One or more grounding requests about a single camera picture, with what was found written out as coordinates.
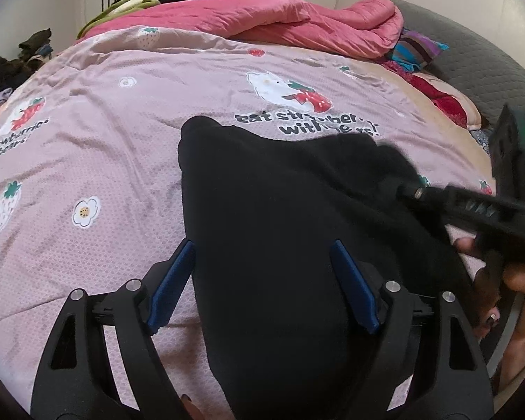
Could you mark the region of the person's right hand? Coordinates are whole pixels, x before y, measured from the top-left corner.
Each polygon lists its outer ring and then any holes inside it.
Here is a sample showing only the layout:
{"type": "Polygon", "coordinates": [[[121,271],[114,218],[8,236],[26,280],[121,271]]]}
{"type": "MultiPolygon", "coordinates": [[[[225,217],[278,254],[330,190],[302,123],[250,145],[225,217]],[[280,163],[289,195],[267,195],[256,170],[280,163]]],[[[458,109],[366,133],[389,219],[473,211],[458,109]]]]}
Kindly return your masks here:
{"type": "Polygon", "coordinates": [[[496,401],[504,403],[525,380],[525,264],[506,266],[500,282],[484,267],[474,275],[473,295],[479,314],[474,334],[481,340],[497,330],[498,325],[515,326],[508,330],[510,339],[499,364],[496,401]]]}

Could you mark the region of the person's left hand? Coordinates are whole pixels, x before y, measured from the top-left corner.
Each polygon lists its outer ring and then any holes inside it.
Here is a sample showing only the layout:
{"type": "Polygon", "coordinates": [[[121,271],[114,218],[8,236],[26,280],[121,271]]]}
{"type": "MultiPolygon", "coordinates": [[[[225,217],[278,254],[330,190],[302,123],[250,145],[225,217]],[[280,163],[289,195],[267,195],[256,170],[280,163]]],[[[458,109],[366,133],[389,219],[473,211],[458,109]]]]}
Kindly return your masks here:
{"type": "Polygon", "coordinates": [[[204,402],[194,401],[188,394],[182,393],[180,400],[185,407],[188,415],[194,420],[209,420],[216,419],[218,412],[212,406],[204,402]]]}

